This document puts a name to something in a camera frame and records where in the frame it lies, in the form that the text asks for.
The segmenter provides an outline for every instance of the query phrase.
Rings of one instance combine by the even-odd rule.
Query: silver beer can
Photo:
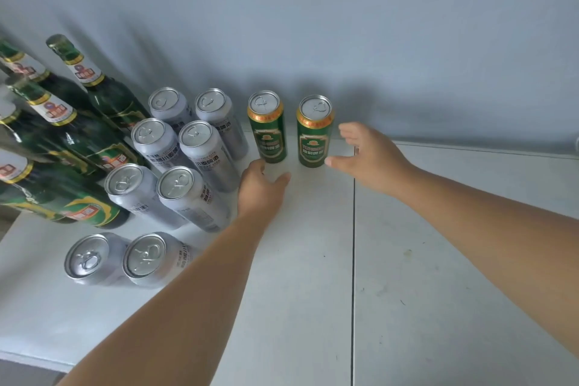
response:
[[[127,163],[115,168],[106,176],[104,187],[112,202],[165,229],[174,230],[187,223],[161,203],[157,194],[157,178],[144,166]]]
[[[165,121],[177,133],[185,124],[194,120],[193,111],[183,94],[171,87],[155,90],[150,95],[149,110],[151,116]]]
[[[217,232],[229,224],[229,207],[198,171],[182,166],[171,168],[159,178],[157,194],[163,205],[206,232]]]
[[[163,287],[181,273],[200,251],[164,232],[136,238],[125,251],[122,270],[143,287]]]
[[[219,132],[205,121],[193,121],[179,132],[181,150],[191,159],[207,183],[217,191],[233,192],[239,173]]]
[[[112,232],[85,236],[68,251],[64,271],[83,285],[127,285],[122,264],[128,243]]]
[[[195,114],[219,132],[233,160],[242,159],[249,150],[242,126],[233,112],[231,98],[219,89],[209,89],[195,99]]]
[[[178,165],[193,167],[173,128],[160,119],[143,119],[133,127],[131,139],[135,149],[162,173]]]

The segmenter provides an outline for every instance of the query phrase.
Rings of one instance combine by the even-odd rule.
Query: hand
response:
[[[257,159],[243,171],[237,198],[237,214],[257,214],[260,219],[269,223],[284,201],[284,192],[291,174],[284,173],[271,183],[265,178],[264,169],[265,161]]]
[[[359,122],[340,124],[339,129],[348,144],[358,147],[358,155],[329,156],[325,163],[368,188],[399,197],[403,186],[420,171],[379,131]]]

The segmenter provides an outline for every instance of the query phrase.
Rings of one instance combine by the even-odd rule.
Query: green glass bottle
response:
[[[0,180],[16,186],[27,201],[103,229],[114,229],[129,212],[112,203],[103,188],[58,163],[39,163],[0,149]]]
[[[89,96],[76,82],[52,73],[39,61],[1,37],[0,58],[12,72],[26,75],[30,80],[39,83],[43,89],[64,99],[79,112],[89,114],[92,117],[100,117],[101,114],[91,104]]]
[[[58,214],[50,209],[46,209],[36,203],[29,202],[25,194],[16,186],[0,182],[0,205],[13,207],[21,212],[31,212],[41,218],[55,223],[70,224],[76,222],[75,219]]]
[[[68,149],[62,142],[61,127],[52,126],[40,116],[20,110],[4,99],[0,99],[0,124],[10,139],[33,154],[70,166],[94,181],[106,176],[96,164]]]
[[[51,125],[60,127],[60,140],[81,158],[88,159],[105,171],[126,163],[145,164],[143,157],[117,138],[104,122],[77,113],[70,104],[24,75],[11,75],[6,85]]]
[[[127,134],[148,110],[122,82],[107,77],[62,34],[50,36],[46,44],[68,66],[88,91],[93,105]]]

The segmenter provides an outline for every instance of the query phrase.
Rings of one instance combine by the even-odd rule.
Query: forearm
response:
[[[62,386],[208,385],[267,223],[236,219],[175,280],[83,359]]]
[[[579,356],[579,220],[423,171],[398,197]]]

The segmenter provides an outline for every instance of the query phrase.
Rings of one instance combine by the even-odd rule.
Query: green beer can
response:
[[[332,104],[325,96],[310,95],[302,99],[296,115],[299,161],[308,168],[317,168],[324,164],[328,156],[329,137],[334,124]]]
[[[261,158],[267,163],[278,163],[285,159],[284,104],[278,94],[271,90],[260,90],[251,95],[247,115]]]

